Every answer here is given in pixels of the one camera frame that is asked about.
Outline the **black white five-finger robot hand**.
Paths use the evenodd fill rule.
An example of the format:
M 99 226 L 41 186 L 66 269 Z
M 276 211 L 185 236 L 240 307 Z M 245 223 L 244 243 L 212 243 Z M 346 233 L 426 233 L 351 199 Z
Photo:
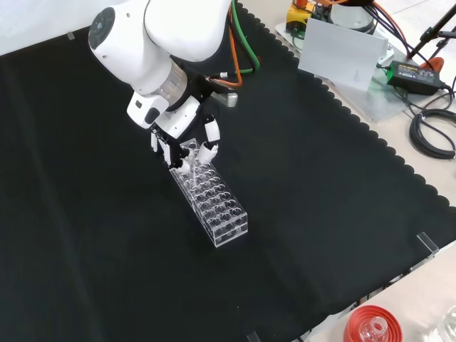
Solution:
M 201 165 L 208 165 L 218 152 L 220 131 L 217 120 L 212 114 L 207 115 L 200 109 L 200 102 L 190 96 L 181 107 L 159 115 L 152 124 L 151 145 L 155 152 L 162 152 L 164 161 L 170 169 L 188 172 L 187 158 L 190 152 L 181 147 L 179 139 L 183 133 L 202 114 L 202 123 L 207 139 L 199 147 L 197 159 Z

